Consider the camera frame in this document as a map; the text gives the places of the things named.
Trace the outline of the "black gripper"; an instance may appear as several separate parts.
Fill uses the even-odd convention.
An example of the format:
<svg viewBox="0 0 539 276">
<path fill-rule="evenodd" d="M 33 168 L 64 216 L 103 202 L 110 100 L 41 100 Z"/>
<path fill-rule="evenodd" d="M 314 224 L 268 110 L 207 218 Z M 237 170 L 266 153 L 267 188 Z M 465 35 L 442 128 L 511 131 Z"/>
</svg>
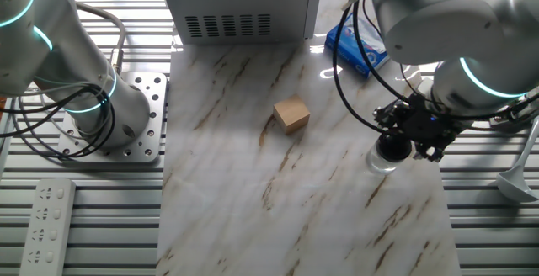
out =
<svg viewBox="0 0 539 276">
<path fill-rule="evenodd" d="M 396 99 L 386 107 L 378 107 L 373 116 L 381 129 L 394 130 L 396 127 L 415 141 L 415 160 L 439 162 L 445 148 L 462 132 L 455 120 L 428 110 L 426 100 L 417 94 L 409 96 L 407 102 Z"/>
</svg>

